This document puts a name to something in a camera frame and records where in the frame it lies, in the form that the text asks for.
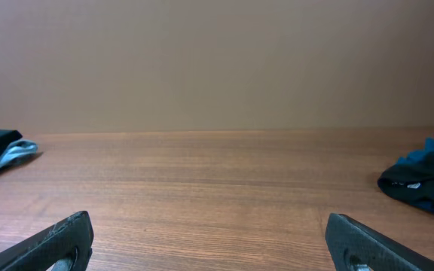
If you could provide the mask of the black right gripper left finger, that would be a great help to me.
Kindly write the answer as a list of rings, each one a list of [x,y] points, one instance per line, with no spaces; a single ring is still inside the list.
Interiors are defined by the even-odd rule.
[[[76,212],[1,252],[0,271],[86,270],[93,238],[88,212]]]

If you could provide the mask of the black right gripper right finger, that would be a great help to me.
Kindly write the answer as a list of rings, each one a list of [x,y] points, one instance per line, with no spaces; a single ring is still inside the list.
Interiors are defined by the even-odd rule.
[[[434,271],[433,260],[347,215],[329,215],[325,240],[337,271]]]

